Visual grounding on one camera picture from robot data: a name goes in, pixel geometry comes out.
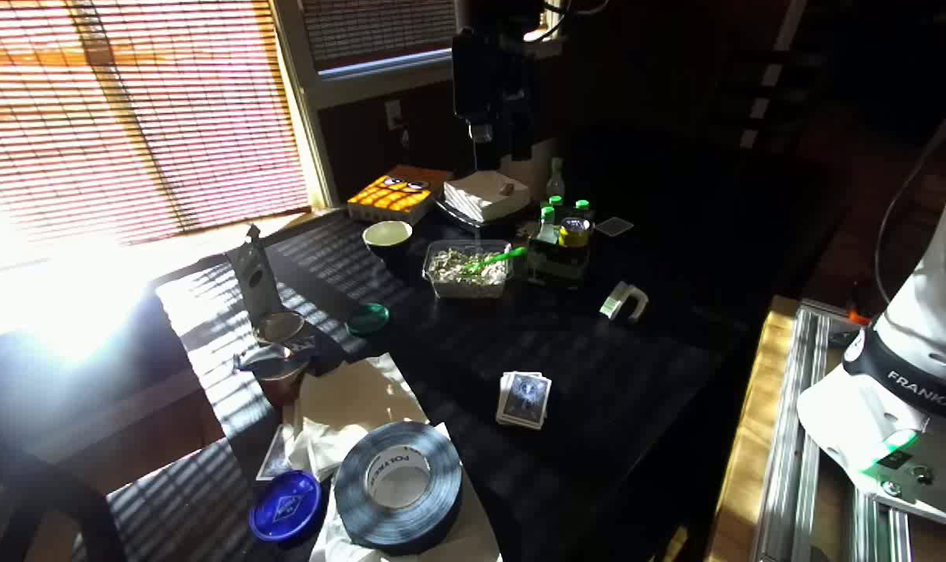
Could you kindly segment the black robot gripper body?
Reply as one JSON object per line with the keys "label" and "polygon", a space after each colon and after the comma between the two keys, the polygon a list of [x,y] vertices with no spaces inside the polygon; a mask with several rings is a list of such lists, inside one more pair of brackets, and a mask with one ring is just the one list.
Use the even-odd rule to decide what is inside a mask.
{"label": "black robot gripper body", "polygon": [[507,103],[525,93],[525,33],[545,0],[454,0],[454,112],[471,141],[497,141]]}

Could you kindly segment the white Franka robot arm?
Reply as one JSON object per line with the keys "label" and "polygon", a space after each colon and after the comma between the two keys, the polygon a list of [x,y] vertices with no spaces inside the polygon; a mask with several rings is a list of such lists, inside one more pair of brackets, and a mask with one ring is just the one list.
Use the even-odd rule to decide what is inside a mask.
{"label": "white Franka robot arm", "polygon": [[[539,26],[548,0],[454,0],[454,74],[456,115],[467,122],[476,162],[495,166],[502,154],[522,160],[532,144],[507,141],[507,89],[499,74],[522,79],[528,63],[525,33]],[[830,407],[835,396],[849,412],[881,399],[914,414],[946,418],[946,206],[937,230],[875,325],[863,328],[836,369],[811,385],[801,405]]]}

